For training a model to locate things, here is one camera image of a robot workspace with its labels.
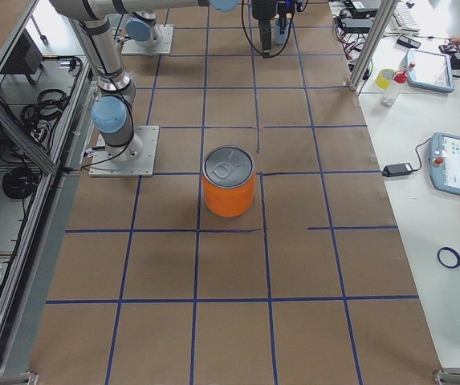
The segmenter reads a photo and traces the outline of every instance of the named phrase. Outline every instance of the tablet device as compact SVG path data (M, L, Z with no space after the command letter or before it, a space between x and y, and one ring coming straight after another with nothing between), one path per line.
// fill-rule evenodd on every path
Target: tablet device
M454 91L450 58L446 54L409 49L405 56L405 65L415 63L407 72L408 84L437 92Z
M429 142L429 175L434 187L460 195L460 136L437 132Z

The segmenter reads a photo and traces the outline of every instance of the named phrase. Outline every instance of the keyboard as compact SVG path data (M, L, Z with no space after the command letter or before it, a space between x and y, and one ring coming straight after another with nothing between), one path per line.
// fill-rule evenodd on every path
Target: keyboard
M413 20L409 8L403 2L397 2L392 19L394 25L401 33L419 34L421 31L417 22Z

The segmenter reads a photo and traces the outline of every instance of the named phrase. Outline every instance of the pull tab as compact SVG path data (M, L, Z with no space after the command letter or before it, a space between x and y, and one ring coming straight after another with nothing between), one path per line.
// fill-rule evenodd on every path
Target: pull tab
M214 174L221 178L226 179L232 172L233 166L228 162L219 162L214 166Z

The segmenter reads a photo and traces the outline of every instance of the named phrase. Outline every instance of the white table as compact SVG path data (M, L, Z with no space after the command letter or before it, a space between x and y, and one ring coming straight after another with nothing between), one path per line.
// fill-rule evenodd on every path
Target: white table
M416 0L412 16L420 36L446 37L430 4ZM438 52L441 39L417 38L420 49ZM360 103L377 159L387 164L418 166L414 148L435 132L460 136L460 79L455 91L439 94L406 86L391 107L379 104L381 89L374 83L382 68L398 69L407 51L397 38L383 38L373 56L371 79ZM385 179L393 211L417 285L426 320L443 368L460 368L460 267L438 264L436 252L449 246L460 253L460 197L433 188L429 178L428 146L420 148L422 170L411 176Z

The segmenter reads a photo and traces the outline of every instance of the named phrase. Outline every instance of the blue ring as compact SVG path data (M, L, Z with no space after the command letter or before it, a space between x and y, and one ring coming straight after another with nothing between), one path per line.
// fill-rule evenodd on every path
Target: blue ring
M451 252L455 257L456 257L456 265L446 265L442 259L440 258L440 252L442 251L449 251ZM456 269L460 266L460 254L458 253L458 251L456 251L455 249L452 249L450 247L441 247L438 251L437 251L437 259L438 259L438 262L446 267L447 269Z

